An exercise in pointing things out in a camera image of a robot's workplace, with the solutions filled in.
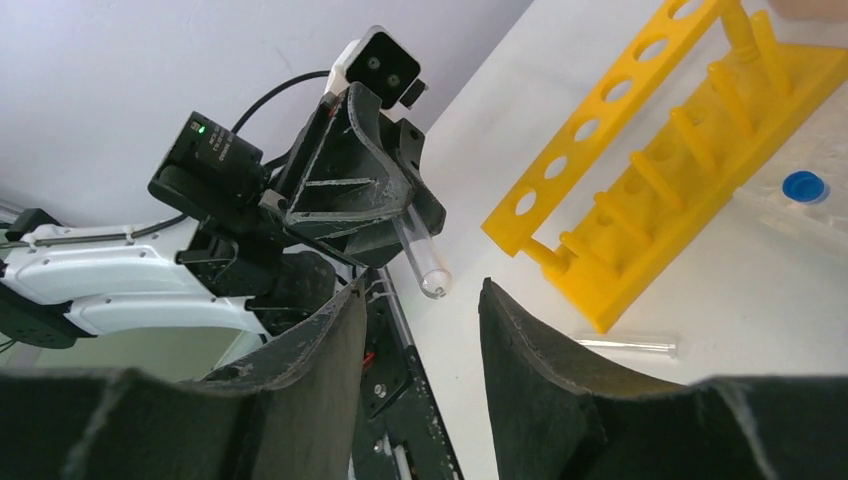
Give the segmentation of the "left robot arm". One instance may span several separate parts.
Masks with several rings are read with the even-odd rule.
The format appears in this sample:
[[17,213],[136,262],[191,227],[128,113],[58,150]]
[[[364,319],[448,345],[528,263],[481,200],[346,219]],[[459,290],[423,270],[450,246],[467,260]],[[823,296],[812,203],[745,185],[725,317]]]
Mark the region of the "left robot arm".
[[398,255],[409,209],[441,232],[424,141],[359,81],[324,94],[271,161],[237,128],[192,113],[148,185],[175,217],[73,228],[34,208],[7,226],[1,332],[48,349],[142,328],[279,335],[334,296],[337,264],[380,268]]

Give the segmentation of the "clear tube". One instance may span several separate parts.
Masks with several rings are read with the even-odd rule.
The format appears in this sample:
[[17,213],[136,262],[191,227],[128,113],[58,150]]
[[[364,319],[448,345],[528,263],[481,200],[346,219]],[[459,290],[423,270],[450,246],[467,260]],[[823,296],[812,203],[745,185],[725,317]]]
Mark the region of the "clear tube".
[[587,348],[662,355],[670,359],[678,357],[679,341],[674,335],[575,332],[570,335],[570,338]]
[[416,207],[410,204],[393,225],[420,291],[429,299],[444,298],[453,276]]

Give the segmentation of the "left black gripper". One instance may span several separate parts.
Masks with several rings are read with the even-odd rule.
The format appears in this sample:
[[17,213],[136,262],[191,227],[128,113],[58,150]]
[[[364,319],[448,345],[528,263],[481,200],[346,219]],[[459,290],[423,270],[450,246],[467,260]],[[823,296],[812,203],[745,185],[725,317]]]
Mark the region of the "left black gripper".
[[[361,83],[337,97],[326,119],[307,149],[284,224],[314,240],[351,234],[344,254],[370,268],[403,252],[398,224],[439,235],[447,210],[421,173],[425,133],[381,115],[380,98]],[[324,256],[297,250],[298,240],[261,207],[273,170],[261,158],[235,131],[189,114],[175,141],[175,192],[198,228],[175,261],[215,296],[243,298],[261,334],[280,335],[323,306],[338,278]]]

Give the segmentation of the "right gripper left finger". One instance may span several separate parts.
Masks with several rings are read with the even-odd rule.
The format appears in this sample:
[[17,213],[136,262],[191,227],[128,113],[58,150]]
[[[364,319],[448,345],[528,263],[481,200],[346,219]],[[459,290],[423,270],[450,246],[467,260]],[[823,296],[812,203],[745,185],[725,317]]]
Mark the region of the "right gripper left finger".
[[206,377],[5,369],[5,479],[344,479],[367,326],[365,282]]

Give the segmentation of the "yellow test tube rack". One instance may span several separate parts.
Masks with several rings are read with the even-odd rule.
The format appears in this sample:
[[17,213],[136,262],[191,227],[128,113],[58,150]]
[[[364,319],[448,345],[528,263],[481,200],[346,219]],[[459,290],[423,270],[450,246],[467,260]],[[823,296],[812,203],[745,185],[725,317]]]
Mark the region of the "yellow test tube rack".
[[[715,23],[727,54],[555,248],[535,232]],[[847,80],[843,47],[779,41],[738,1],[666,1],[483,223],[600,333]]]

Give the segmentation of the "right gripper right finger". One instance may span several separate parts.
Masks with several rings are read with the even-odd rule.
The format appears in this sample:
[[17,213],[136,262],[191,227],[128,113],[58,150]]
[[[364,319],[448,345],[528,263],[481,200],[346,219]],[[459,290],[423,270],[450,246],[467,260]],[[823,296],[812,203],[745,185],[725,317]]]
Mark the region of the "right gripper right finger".
[[843,479],[843,376],[632,370],[538,320],[491,279],[479,298],[485,391],[503,479]]

